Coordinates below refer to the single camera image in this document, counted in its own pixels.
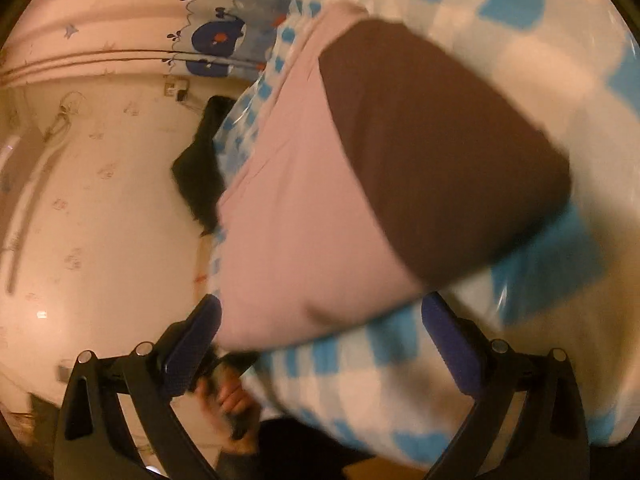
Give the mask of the person's left hand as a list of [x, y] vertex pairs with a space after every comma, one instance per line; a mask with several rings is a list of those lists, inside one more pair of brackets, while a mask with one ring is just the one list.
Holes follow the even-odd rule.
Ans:
[[[215, 379], [201, 377], [196, 383], [195, 397], [224, 452], [240, 455], [257, 453], [262, 407], [244, 389], [237, 370], [227, 367]], [[242, 439], [232, 438], [231, 415], [240, 416], [247, 422], [248, 428]]]

